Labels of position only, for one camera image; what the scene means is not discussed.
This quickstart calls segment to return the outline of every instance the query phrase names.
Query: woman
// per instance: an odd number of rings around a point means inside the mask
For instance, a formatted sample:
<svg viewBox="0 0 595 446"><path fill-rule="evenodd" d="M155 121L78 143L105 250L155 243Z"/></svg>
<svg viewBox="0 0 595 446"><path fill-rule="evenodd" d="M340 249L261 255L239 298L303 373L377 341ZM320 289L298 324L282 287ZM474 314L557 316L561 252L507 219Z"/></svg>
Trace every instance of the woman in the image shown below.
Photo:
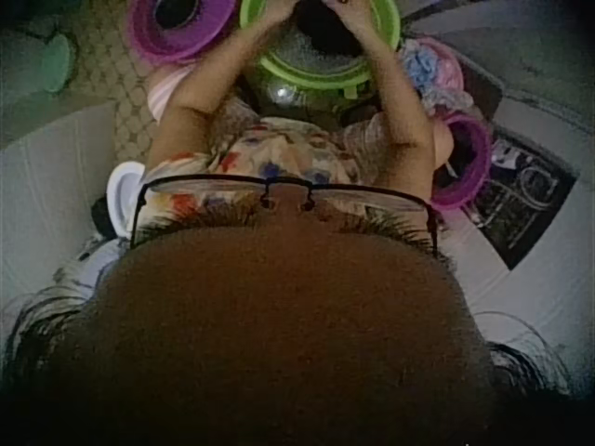
<svg viewBox="0 0 595 446"><path fill-rule="evenodd" d="M191 72L154 81L154 109L166 106L131 249L91 299L22 312L7 342L7 435L527 444L575 432L580 412L558 383L482 338L437 254L424 204L436 127L367 0L325 2L368 57L383 144L222 105L297 1L270 0Z"/></svg>

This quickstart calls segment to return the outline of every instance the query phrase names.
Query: glasses frame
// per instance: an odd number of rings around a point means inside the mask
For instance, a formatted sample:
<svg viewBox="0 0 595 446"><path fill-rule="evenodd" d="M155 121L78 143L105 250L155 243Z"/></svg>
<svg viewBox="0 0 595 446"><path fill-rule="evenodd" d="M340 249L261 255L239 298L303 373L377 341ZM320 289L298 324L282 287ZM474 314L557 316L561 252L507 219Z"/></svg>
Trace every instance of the glasses frame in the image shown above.
<svg viewBox="0 0 595 446"><path fill-rule="evenodd" d="M346 191L360 191L360 192L372 192L378 194L389 195L393 197L402 198L418 204L419 206L426 209L428 212L428 233L431 237L432 242L432 254L435 258L438 257L438 228L436 224L436 216L432 207L424 202L422 199L410 195L405 192L399 192L397 190L388 190L382 188L375 188L370 186L360 186L355 184L314 184L306 179L295 178L295 177L272 177L272 178L258 178L258 177L247 177L242 175L225 175L225 174L191 174L191 175L177 175L172 177L162 177L154 179L153 181L149 181L145 183L139 192L139 197L137 199L137 205L135 206L135 213L134 213L134 221L132 226L132 231L130 234L130 247L134 248L136 246L136 238L137 238L137 225L139 223L139 215L140 211L142 210L143 206L147 204L147 200L145 198L147 191L151 188L156 186L162 186L168 183L175 183L178 181L207 181L207 180L215 180L215 181L233 181L237 183L246 183L246 184L254 184L258 186L263 186L265 188L264 193L260 197L260 202L263 204L263 207L267 207L267 199L270 194L271 186L275 184L293 184L297 186L302 186L308 190L308 198L307 203L311 205L312 209L316 202L312 198L312 193L316 192L317 190L346 190Z"/></svg>

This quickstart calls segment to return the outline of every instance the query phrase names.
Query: green bucket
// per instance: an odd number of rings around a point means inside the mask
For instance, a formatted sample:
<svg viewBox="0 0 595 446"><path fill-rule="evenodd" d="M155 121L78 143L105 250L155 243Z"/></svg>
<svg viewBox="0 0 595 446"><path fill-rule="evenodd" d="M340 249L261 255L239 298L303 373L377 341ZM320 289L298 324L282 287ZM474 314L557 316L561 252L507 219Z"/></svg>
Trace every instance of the green bucket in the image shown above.
<svg viewBox="0 0 595 446"><path fill-rule="evenodd" d="M244 0L240 11L240 25L245 28L255 21L263 11L267 0ZM373 0L378 33L391 47L397 48L401 38L401 19L394 0ZM357 99L358 85L370 80L370 71L364 61L344 72L319 74L306 72L279 59L273 53L265 54L260 60L262 66L272 74L290 84L316 90L342 90L345 98Z"/></svg>

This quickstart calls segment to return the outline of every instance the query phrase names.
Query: tiled floor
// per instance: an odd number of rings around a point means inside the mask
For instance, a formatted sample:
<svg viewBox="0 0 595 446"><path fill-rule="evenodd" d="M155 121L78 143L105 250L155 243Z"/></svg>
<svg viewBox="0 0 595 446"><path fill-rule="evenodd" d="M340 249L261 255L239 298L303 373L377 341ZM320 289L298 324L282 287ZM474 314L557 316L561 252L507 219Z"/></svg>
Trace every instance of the tiled floor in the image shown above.
<svg viewBox="0 0 595 446"><path fill-rule="evenodd" d="M144 87L152 67L128 46L126 5L126 0L85 0L63 23L79 49L69 88L116 101L118 162L142 161L156 127Z"/></svg>

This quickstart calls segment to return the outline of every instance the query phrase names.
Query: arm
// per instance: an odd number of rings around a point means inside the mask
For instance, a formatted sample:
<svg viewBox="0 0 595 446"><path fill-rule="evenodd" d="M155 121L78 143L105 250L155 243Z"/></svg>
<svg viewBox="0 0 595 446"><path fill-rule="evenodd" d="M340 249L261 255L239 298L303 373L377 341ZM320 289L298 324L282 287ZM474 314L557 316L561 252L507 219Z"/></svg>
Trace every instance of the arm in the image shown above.
<svg viewBox="0 0 595 446"><path fill-rule="evenodd" d="M377 34L369 0L324 0L362 44L386 113L393 151L377 186L431 197L435 166L432 126L395 52Z"/></svg>
<svg viewBox="0 0 595 446"><path fill-rule="evenodd" d="M298 0L268 0L262 17L238 30L202 58L167 103L149 152L147 169L177 153L209 153L207 136L213 113L271 32L291 16Z"/></svg>

